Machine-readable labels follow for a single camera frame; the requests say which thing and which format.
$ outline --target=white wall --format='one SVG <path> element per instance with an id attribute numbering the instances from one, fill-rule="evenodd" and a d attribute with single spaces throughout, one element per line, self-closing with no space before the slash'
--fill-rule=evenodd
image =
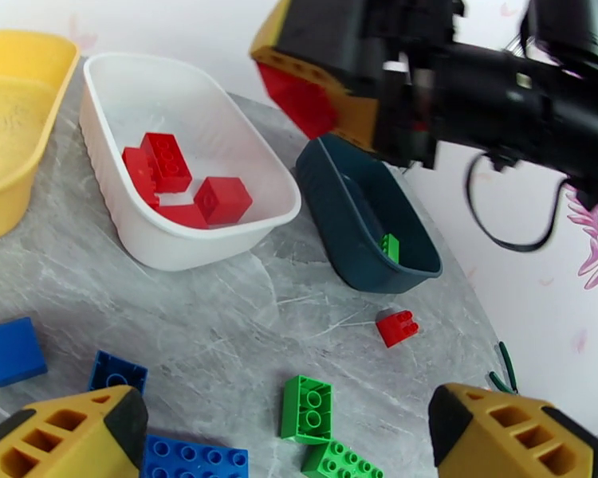
<path id="1" fill-rule="evenodd" d="M 248 58 L 253 35 L 277 0 L 0 0 L 0 27 L 70 36 L 90 55 L 130 50 L 178 57 L 224 88 L 269 103 Z M 526 0 L 466 0 L 460 41 L 501 48 L 517 32 Z M 552 244 L 538 254 L 508 253 L 471 221 L 462 177 L 472 151 L 444 146 L 435 172 L 408 178 L 470 277 L 516 363 L 521 391 L 552 400 L 598 433 L 598 285 L 577 275 L 590 238 L 562 208 Z M 509 175 L 482 170 L 477 205 L 498 235 L 539 234 L 555 174 L 522 167 Z"/>

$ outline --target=white plastic tub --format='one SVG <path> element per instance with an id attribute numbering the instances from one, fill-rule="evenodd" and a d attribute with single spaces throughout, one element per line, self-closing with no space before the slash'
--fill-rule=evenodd
<path id="1" fill-rule="evenodd" d="M 82 133 L 122 244 L 138 261 L 165 271 L 209 264 L 248 251 L 295 218 L 301 196 L 292 175 L 206 73 L 181 61 L 119 53 L 91 57 L 84 71 Z M 191 203 L 207 176 L 240 177 L 253 204 L 237 225 L 191 229 L 142 200 L 121 152 L 138 147 L 147 131 L 175 135 L 193 174 L 188 193 L 163 196 L 162 203 Z"/>

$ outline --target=yellow plastic tub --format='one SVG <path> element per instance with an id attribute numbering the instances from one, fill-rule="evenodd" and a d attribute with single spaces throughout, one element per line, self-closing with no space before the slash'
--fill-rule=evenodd
<path id="1" fill-rule="evenodd" d="M 26 212 L 79 58 L 79 48 L 63 37 L 0 30 L 0 236 Z"/>

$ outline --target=blue lego brick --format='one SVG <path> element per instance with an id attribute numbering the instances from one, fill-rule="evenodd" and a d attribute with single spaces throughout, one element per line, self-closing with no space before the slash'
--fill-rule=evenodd
<path id="1" fill-rule="evenodd" d="M 149 434 L 141 478 L 248 478 L 248 452 Z"/>
<path id="2" fill-rule="evenodd" d="M 147 376 L 148 369 L 146 367 L 138 366 L 104 351 L 97 351 L 91 371 L 89 390 L 127 385 L 135 387 L 144 394 Z"/>
<path id="3" fill-rule="evenodd" d="M 31 318 L 0 324 L 0 387 L 46 372 Z"/>

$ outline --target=table surface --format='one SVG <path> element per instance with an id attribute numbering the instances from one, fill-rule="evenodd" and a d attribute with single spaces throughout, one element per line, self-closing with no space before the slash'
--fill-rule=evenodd
<path id="1" fill-rule="evenodd" d="M 127 255 L 78 125 L 78 67 L 29 210 L 0 239 L 0 323 L 30 315 L 49 373 L 0 389 L 0 421 L 86 391 L 98 349 L 149 369 L 149 433 L 250 452 L 250 476 L 301 476 L 306 447 L 279 439 L 284 382 L 330 382 L 334 437 L 387 477 L 437 476 L 427 404 L 445 382 L 486 384 L 497 339 L 467 278 L 404 185 L 444 273 L 403 295 L 347 287 L 304 206 L 248 253 L 186 272 Z M 306 143 L 280 112 L 237 99 L 289 168 Z M 419 334 L 387 350 L 375 319 L 410 309 Z"/>

